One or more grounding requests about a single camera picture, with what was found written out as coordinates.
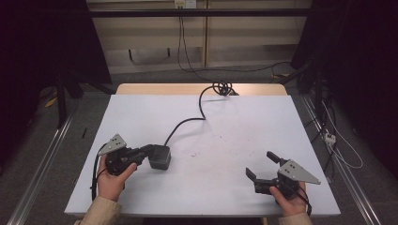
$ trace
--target metal rail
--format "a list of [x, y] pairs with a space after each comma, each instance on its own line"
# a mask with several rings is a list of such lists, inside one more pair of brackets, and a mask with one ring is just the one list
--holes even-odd
[[50, 146], [47, 148], [47, 152], [45, 153], [43, 160], [40, 162], [40, 165], [38, 166], [35, 175], [33, 176], [29, 186], [27, 187], [23, 196], [18, 202], [17, 207], [12, 213], [7, 225], [23, 225], [26, 221], [29, 211], [32, 208], [33, 203], [38, 196], [38, 192], [40, 191], [41, 186], [44, 182], [46, 174], [50, 170], [56, 153], [58, 152], [58, 149], [68, 132], [70, 123], [78, 109], [78, 106], [79, 102], [76, 102], [76, 105], [73, 106], [71, 113], [67, 118], [67, 121], [61, 128], [56, 130], [53, 140], [50, 143]]
[[[309, 97], [302, 97], [302, 100], [304, 102], [305, 107], [307, 108], [309, 115], [314, 120], [316, 129], [318, 131], [320, 131], [321, 126], [320, 126], [318, 120], [316, 119], [313, 102], [310, 100]], [[336, 154], [339, 154], [341, 158], [343, 158], [343, 156], [340, 153], [340, 150], [338, 148], [336, 148], [335, 152], [336, 152]], [[366, 196], [365, 192], [363, 191], [362, 187], [358, 183], [354, 174], [351, 172], [350, 168], [348, 166], [346, 166], [344, 163], [342, 163], [340, 161], [340, 159], [338, 159], [336, 157], [335, 154], [333, 155], [333, 157], [334, 157], [334, 162], [336, 163], [335, 165], [336, 165], [337, 169], [339, 170], [341, 176], [343, 177], [343, 180], [344, 180], [349, 192], [351, 193], [351, 195], [354, 199], [354, 202], [356, 203], [357, 207], [359, 208], [360, 212], [362, 213], [362, 216], [365, 219], [366, 224], [368, 224], [368, 225], [381, 224], [371, 202], [369, 201], [369, 199]]]

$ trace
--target person's arm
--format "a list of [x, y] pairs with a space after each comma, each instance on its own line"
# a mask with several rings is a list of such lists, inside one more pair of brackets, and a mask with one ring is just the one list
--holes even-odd
[[110, 175], [106, 170], [106, 156], [101, 157], [97, 172], [99, 196], [91, 203], [83, 220], [75, 225], [115, 224], [122, 206], [117, 203], [125, 181], [137, 170], [137, 164], [132, 163], [119, 176]]
[[[298, 190], [298, 193], [301, 196], [305, 196], [305, 183], [300, 182], [299, 185], [301, 188]], [[270, 187], [269, 191], [282, 208], [282, 217], [279, 218], [280, 225], [313, 224], [306, 213], [307, 204], [301, 198], [295, 197], [287, 200], [276, 187]]]

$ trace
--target black cable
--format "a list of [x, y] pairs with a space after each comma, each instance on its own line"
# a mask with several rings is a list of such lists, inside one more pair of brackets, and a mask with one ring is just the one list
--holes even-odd
[[173, 136], [173, 134], [176, 132], [176, 130], [179, 128], [179, 126], [181, 126], [182, 124], [184, 124], [188, 121], [192, 121], [192, 120], [206, 120], [206, 116], [203, 113], [203, 109], [202, 109], [202, 96], [205, 93], [205, 91], [207, 91], [210, 88], [212, 88], [220, 96], [228, 96], [231, 92], [234, 92], [236, 94], [235, 90], [232, 88], [232, 84], [228, 83], [228, 82], [215, 82], [211, 86], [205, 88], [205, 90], [203, 90], [199, 96], [199, 110], [200, 110], [200, 113], [202, 114], [202, 117], [195, 117], [195, 118], [190, 118], [190, 119], [181, 121], [170, 133], [169, 137], [167, 138], [166, 142], [164, 143], [164, 146], [167, 145], [170, 138]]
[[94, 201], [94, 199], [97, 197], [97, 181], [98, 181], [98, 176], [106, 170], [102, 170], [98, 175], [97, 175], [97, 165], [99, 163], [99, 158], [100, 156], [97, 154], [96, 155], [96, 160], [94, 161], [94, 170], [93, 170], [93, 179], [91, 183], [91, 199]]
[[[184, 43], [184, 50], [185, 50], [185, 56], [187, 58], [188, 61], [188, 65], [190, 67], [190, 70], [187, 70], [185, 68], [183, 68], [181, 66], [181, 63], [179, 61], [179, 52], [180, 52], [180, 48], [181, 48], [181, 39], [183, 40]], [[191, 61], [190, 58], [188, 57], [188, 52], [187, 52], [187, 43], [185, 41], [185, 27], [184, 27], [184, 19], [182, 17], [179, 17], [179, 40], [178, 40], [178, 51], [177, 51], [177, 61], [178, 61], [178, 66], [181, 68], [181, 70], [186, 71], [186, 72], [193, 72], [195, 74], [195, 76], [197, 76], [198, 78], [204, 79], [206, 81], [211, 81], [214, 82], [210, 79], [204, 78], [202, 76], [199, 76], [199, 74], [197, 74], [197, 72], [199, 71], [229, 71], [229, 72], [255, 72], [255, 71], [261, 71], [261, 70], [265, 70], [268, 68], [272, 69], [272, 81], [273, 81], [273, 68], [275, 66], [278, 66], [280, 64], [290, 64], [291, 62], [289, 61], [283, 61], [283, 62], [279, 62], [279, 63], [275, 63], [271, 66], [267, 66], [267, 67], [261, 67], [261, 68], [255, 68], [255, 69], [247, 69], [247, 70], [240, 70], [240, 69], [227, 69], [227, 68], [198, 68], [198, 69], [194, 69], [191, 66]]]

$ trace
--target white table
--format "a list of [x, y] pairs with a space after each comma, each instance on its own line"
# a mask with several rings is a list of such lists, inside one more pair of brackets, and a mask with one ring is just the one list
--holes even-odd
[[[340, 210], [289, 96], [202, 99], [206, 121], [190, 121], [171, 138], [168, 171], [152, 170], [147, 159], [126, 182], [119, 202], [132, 217], [266, 217], [281, 213], [272, 196], [254, 193], [246, 176], [276, 177], [272, 151], [292, 158], [321, 185], [307, 185], [313, 216]], [[198, 95], [115, 95], [65, 210], [82, 216], [91, 204], [91, 176], [99, 148], [119, 133], [128, 147], [164, 144], [182, 120], [200, 117]]]

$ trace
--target wooden panel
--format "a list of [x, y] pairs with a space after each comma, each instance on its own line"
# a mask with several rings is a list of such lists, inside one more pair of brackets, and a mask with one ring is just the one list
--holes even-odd
[[[234, 0], [212, 0], [209, 5], [210, 8], [295, 8], [296, 6], [296, 1]], [[298, 44], [302, 25], [302, 19], [298, 23], [297, 18], [292, 17], [209, 18], [208, 47]]]
[[[174, 8], [174, 1], [90, 3], [90, 9]], [[187, 47], [203, 47], [204, 18], [184, 18]], [[176, 48], [179, 18], [94, 18], [102, 49]]]
[[[209, 83], [123, 83], [117, 95], [200, 95]], [[283, 85], [277, 83], [235, 83], [233, 88], [242, 96], [286, 96]], [[209, 90], [206, 94], [216, 95]]]

